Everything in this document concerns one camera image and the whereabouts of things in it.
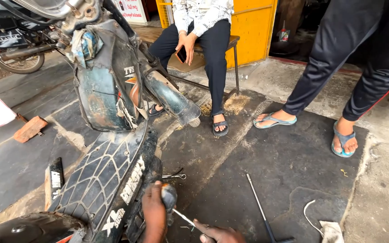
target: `hand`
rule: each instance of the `hand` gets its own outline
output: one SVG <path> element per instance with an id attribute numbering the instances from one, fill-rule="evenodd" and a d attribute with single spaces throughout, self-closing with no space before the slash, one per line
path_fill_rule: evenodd
<path id="1" fill-rule="evenodd" d="M 159 243 L 166 235 L 166 209 L 162 202 L 162 183 L 151 184 L 142 197 L 143 216 L 145 218 L 146 243 Z"/>
<path id="2" fill-rule="evenodd" d="M 182 46 L 185 48 L 185 52 L 187 53 L 187 59 L 185 63 L 188 63 L 190 66 L 192 64 L 193 55 L 195 53 L 195 41 L 197 39 L 197 36 L 193 33 L 190 33 L 188 36 L 184 36 L 184 34 L 181 34 L 178 41 L 178 46 L 176 46 L 176 50 L 178 51 L 181 49 Z"/>
<path id="3" fill-rule="evenodd" d="M 244 236 L 230 227 L 219 228 L 209 226 L 208 224 L 200 223 L 197 219 L 194 219 L 193 223 L 203 233 L 200 237 L 202 243 L 246 243 Z"/>

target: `wooden bench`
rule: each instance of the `wooden bench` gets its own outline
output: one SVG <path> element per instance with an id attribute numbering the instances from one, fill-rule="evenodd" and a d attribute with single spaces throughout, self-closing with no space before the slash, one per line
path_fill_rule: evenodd
<path id="1" fill-rule="evenodd" d="M 142 26 L 142 27 L 133 26 L 132 28 L 133 28 L 134 31 L 136 31 L 136 33 L 138 34 L 139 38 L 143 42 L 147 43 L 148 45 L 151 45 L 152 43 L 154 43 L 154 41 L 156 41 L 157 38 L 159 38 L 159 36 L 162 34 L 162 31 L 163 31 L 162 28 L 160 28 L 160 27 L 153 27 L 153 26 Z M 236 92 L 236 95 L 240 94 L 240 83 L 239 83 L 239 80 L 238 80 L 238 65 L 237 65 L 238 61 L 237 61 L 237 56 L 236 56 L 236 44 L 238 43 L 239 39 L 240 39 L 239 36 L 230 36 L 230 38 L 229 38 L 229 45 L 228 45 L 228 47 L 226 49 L 226 50 L 229 50 L 230 48 L 233 48 L 233 53 L 234 53 L 234 58 L 235 58 L 236 87 L 234 89 L 232 89 L 229 93 L 226 93 L 226 92 L 224 93 L 224 101 L 226 101 L 235 92 Z M 196 43 L 194 46 L 195 46 L 194 47 L 194 51 L 195 52 L 198 52 L 198 53 L 202 53 L 203 52 L 202 51 L 202 47 L 199 45 L 199 43 Z M 187 79 L 183 79 L 183 78 L 177 77 L 175 75 L 170 75 L 170 76 L 172 78 L 175 78 L 175 79 L 180 80 L 182 82 L 194 85 L 194 86 L 202 88 L 204 90 L 210 90 L 208 88 L 208 86 L 205 86 L 205 85 L 202 85 L 202 84 L 199 84 L 199 83 L 187 80 Z"/>

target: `black pants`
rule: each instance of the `black pants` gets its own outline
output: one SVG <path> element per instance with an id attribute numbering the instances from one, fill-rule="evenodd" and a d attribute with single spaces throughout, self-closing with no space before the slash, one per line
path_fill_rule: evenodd
<path id="1" fill-rule="evenodd" d="M 375 32 L 366 69 L 343 109 L 356 121 L 389 92 L 389 0 L 332 0 L 319 25 L 304 73 L 283 110 L 297 115 L 349 55 Z"/>
<path id="2" fill-rule="evenodd" d="M 188 26 L 188 33 L 193 31 L 193 22 Z M 212 104 L 212 115 L 221 114 L 224 85 L 226 81 L 225 52 L 229 45 L 230 23 L 227 19 L 218 21 L 212 28 L 197 38 L 205 57 L 205 71 L 208 77 Z M 167 70 L 167 64 L 178 45 L 178 30 L 175 24 L 170 25 L 159 38 L 149 47 L 149 52 L 160 59 L 160 63 Z"/>

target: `spanner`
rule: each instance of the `spanner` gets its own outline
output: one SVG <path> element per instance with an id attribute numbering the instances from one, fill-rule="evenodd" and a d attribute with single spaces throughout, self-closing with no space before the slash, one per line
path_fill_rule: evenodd
<path id="1" fill-rule="evenodd" d="M 177 174 L 177 175 L 162 175 L 162 178 L 163 179 L 167 179 L 167 178 L 174 178 L 174 177 L 178 177 L 180 179 L 187 179 L 187 175 L 186 174 Z"/>

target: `man sitting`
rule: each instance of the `man sitting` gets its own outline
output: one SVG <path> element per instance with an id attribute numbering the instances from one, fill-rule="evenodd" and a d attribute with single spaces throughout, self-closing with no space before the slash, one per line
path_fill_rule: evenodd
<path id="1" fill-rule="evenodd" d="M 163 30 L 149 52 L 159 58 L 167 70 L 171 55 L 181 48 L 185 48 L 187 53 L 185 63 L 191 65 L 195 42 L 201 45 L 212 99 L 213 133 L 224 136 L 229 131 L 223 116 L 222 100 L 233 0 L 173 0 L 172 10 L 175 24 Z M 149 113 L 154 116 L 163 111 L 163 107 L 154 104 Z"/>

